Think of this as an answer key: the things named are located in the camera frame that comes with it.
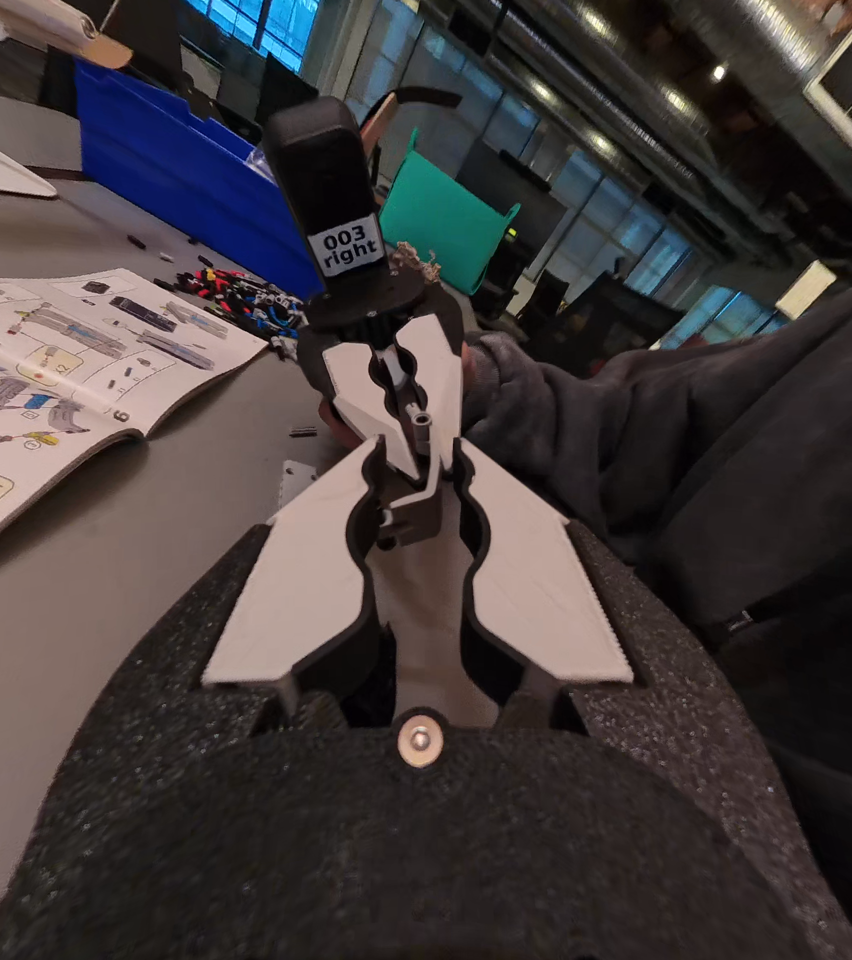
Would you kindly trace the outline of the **silver air duct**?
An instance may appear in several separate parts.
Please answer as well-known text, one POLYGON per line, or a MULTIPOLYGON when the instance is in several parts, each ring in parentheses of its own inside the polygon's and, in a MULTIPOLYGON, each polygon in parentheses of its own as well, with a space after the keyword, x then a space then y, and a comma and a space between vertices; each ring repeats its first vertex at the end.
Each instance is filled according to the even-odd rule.
POLYGON ((667 7, 779 121, 805 110, 804 87, 852 30, 852 1, 673 1, 667 7))

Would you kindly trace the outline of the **grey desk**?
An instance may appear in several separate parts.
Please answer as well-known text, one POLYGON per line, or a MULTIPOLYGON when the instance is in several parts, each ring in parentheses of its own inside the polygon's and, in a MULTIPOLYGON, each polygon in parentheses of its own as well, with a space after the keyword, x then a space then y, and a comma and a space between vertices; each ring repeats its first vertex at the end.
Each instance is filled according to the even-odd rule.
MULTIPOLYGON (((0 195, 0 277, 123 267, 170 282, 240 265, 78 177, 80 128, 0 96, 0 150, 55 173, 57 200, 0 195), (158 257, 172 255, 175 263, 158 257)), ((283 462, 335 451, 316 396, 264 354, 209 388, 150 441, 97 453, 0 533, 0 898, 85 714, 144 634, 253 524, 276 510, 283 462)))

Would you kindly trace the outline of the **person's right hand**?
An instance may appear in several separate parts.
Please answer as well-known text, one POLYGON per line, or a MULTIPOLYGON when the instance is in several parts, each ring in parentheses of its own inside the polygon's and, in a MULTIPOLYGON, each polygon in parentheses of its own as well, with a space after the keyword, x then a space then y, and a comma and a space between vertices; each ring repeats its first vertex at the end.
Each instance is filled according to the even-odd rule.
POLYGON ((355 450, 365 442, 361 436, 358 436, 342 420, 335 408, 326 399, 323 399, 319 403, 317 414, 323 421, 324 425, 329 429, 329 432, 334 440, 342 448, 346 450, 355 450))

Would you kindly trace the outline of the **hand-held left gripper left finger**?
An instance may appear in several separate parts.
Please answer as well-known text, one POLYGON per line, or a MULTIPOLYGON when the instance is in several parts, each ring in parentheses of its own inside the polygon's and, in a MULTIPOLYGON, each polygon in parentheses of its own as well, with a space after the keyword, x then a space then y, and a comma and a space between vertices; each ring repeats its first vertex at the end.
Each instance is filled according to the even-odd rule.
POLYGON ((352 697, 379 660, 367 562, 380 529, 384 438, 366 440, 267 522, 203 670, 204 688, 263 688, 292 712, 309 691, 352 697))

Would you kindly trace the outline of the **pile of small colourful pieces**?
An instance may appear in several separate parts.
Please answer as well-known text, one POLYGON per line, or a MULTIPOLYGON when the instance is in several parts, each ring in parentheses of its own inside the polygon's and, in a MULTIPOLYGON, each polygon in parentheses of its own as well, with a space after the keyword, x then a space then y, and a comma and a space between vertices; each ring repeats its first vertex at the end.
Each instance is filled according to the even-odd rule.
POLYGON ((300 330, 307 326, 304 301, 276 284, 241 270, 220 269, 201 256, 201 267, 152 283, 168 294, 193 296, 202 311, 267 343, 282 362, 299 363, 300 330))

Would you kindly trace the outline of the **blue plastic bin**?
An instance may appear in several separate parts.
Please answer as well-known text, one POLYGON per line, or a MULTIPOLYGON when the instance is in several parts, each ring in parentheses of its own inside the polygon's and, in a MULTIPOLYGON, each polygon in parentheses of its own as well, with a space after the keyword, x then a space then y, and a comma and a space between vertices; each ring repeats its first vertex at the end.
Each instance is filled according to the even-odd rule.
POLYGON ((179 96, 76 58, 83 172, 98 184, 307 300, 323 288, 279 188, 250 143, 179 96))

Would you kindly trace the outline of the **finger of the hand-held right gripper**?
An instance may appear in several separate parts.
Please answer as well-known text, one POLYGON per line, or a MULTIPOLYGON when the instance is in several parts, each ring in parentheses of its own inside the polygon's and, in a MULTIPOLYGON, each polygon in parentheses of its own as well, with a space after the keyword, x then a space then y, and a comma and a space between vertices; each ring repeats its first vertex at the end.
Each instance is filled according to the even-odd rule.
POLYGON ((331 405, 359 438, 382 438, 387 464, 409 481, 420 480, 420 464, 401 420, 393 412, 388 389, 378 377, 378 357, 361 342, 338 342, 322 352, 333 387, 331 405))
POLYGON ((449 477, 463 422, 463 359, 450 346, 436 314, 411 318, 402 326, 396 333, 396 350, 408 373, 412 402, 432 417, 431 452, 439 456, 442 473, 449 477))

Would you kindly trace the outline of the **black divider panel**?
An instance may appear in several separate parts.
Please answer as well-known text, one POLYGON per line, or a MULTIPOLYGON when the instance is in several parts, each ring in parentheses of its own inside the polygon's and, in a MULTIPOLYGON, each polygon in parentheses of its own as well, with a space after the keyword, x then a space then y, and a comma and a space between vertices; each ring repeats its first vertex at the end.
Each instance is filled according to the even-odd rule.
POLYGON ((95 22, 132 51, 132 68, 154 77, 175 76, 182 70, 179 10, 179 1, 112 1, 95 22))

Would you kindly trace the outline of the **white wall sign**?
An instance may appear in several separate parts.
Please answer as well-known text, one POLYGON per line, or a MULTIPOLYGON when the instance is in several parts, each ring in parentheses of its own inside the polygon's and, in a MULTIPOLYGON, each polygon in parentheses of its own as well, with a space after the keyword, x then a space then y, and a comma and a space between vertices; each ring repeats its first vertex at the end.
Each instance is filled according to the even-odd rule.
POLYGON ((835 272, 820 260, 813 261, 775 302, 775 310, 789 321, 795 321, 837 281, 835 272))

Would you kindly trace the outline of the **green tote bag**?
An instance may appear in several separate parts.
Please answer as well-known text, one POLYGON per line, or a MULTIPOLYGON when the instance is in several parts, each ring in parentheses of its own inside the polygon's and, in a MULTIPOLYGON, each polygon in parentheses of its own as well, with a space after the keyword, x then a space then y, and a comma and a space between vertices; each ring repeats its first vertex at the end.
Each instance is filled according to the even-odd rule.
POLYGON ((497 212, 421 155, 418 137, 415 127, 379 213, 384 242, 408 243, 421 259, 433 255, 440 279, 473 296, 521 204, 497 212))

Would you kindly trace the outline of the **black and wood curved lamp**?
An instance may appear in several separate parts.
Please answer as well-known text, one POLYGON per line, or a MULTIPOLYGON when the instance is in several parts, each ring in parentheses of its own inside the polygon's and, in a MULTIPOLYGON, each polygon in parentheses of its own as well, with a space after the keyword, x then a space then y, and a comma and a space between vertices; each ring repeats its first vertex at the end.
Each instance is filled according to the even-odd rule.
POLYGON ((360 139, 366 160, 369 162, 376 145, 392 123, 400 107, 410 104, 437 106, 455 110, 463 101, 463 95, 430 86, 401 86, 385 93, 365 114, 360 123, 360 139))

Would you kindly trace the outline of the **wooden skeleton model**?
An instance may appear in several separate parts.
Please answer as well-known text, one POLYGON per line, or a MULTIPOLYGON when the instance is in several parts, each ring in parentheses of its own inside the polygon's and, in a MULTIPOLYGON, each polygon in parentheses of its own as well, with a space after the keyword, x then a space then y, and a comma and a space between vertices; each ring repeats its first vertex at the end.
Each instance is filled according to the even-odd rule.
POLYGON ((426 260, 420 258, 418 250, 407 241, 398 242, 389 254, 389 263, 395 269, 404 268, 418 273, 427 284, 439 284, 442 265, 435 252, 428 250, 426 260))

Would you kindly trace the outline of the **grey panel with holes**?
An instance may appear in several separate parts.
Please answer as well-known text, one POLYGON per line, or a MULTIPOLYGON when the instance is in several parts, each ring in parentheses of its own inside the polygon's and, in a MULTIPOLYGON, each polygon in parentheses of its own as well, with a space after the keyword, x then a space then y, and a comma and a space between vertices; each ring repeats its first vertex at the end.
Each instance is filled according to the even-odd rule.
POLYGON ((288 506, 318 479, 315 466, 294 460, 282 464, 275 511, 278 513, 288 506))

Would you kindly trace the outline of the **person's right forearm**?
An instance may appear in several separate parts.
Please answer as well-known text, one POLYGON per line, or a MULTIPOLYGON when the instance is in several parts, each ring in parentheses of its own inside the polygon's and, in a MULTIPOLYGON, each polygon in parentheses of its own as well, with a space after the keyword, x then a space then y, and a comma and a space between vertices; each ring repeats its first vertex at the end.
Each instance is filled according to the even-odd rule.
POLYGON ((581 379, 505 333, 474 335, 463 347, 463 438, 636 557, 677 484, 687 392, 712 360, 709 348, 630 351, 581 379))

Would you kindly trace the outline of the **white instruction booklet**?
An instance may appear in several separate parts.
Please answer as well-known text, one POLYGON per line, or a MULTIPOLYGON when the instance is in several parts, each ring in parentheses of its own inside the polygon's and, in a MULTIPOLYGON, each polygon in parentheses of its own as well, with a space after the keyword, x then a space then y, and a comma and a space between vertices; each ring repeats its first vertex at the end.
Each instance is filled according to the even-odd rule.
POLYGON ((130 270, 0 278, 0 531, 266 347, 130 270))

